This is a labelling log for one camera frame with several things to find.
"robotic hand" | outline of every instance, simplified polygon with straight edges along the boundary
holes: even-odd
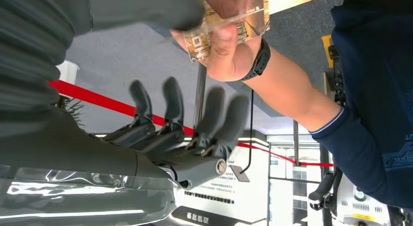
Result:
[[[139,82],[128,126],[98,139],[52,107],[73,38],[134,22],[188,30],[202,21],[198,0],[0,0],[0,225],[127,226],[155,222],[175,209],[174,194],[225,171],[248,100],[230,103],[224,125],[222,89],[208,96],[204,120],[183,140],[182,96],[164,85],[166,125],[155,132]]]

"green plant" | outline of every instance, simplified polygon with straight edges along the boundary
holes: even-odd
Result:
[[[68,98],[60,95],[59,101],[54,103],[53,105],[67,111],[70,115],[72,115],[73,119],[76,121],[79,128],[83,128],[85,125],[82,124],[82,121],[80,120],[80,115],[84,105],[80,104],[81,102],[82,101],[76,100],[75,98]]]

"black smartwatch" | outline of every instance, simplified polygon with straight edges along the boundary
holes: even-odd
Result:
[[[252,65],[251,70],[248,74],[240,79],[239,81],[249,80],[255,76],[261,76],[263,74],[265,68],[267,67],[267,63],[270,60],[271,51],[268,43],[265,41],[264,38],[261,38],[261,47],[258,51],[257,57],[255,58],[254,64]]]

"navy blue shirt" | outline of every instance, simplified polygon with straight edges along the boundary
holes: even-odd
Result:
[[[347,106],[312,132],[366,194],[413,208],[413,13],[332,9]]]

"black robotic finger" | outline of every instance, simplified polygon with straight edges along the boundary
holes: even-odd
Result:
[[[212,137],[217,131],[224,111],[225,91],[222,87],[212,88],[206,98],[204,117],[195,128],[195,136],[204,134]]]
[[[146,120],[152,121],[152,104],[148,92],[142,83],[138,80],[133,81],[129,91],[136,105],[135,118],[139,118],[141,123]]]
[[[129,91],[136,105],[133,122],[104,138],[122,147],[130,147],[155,133],[155,126],[152,123],[152,104],[147,91],[138,80],[132,82]]]
[[[164,82],[163,94],[167,103],[165,125],[154,136],[148,136],[147,139],[132,146],[152,160],[182,143],[185,136],[184,102],[175,78],[170,77]]]
[[[235,96],[229,103],[225,122],[214,135],[211,147],[204,155],[228,159],[245,127],[249,99],[244,95]]]
[[[195,127],[192,141],[186,147],[194,153],[202,153],[210,144],[211,138],[221,125],[224,112],[224,89],[212,88],[206,98],[205,113],[202,120]]]
[[[178,82],[175,78],[168,78],[163,85],[163,93],[167,103],[165,121],[170,126],[183,126],[184,100]]]

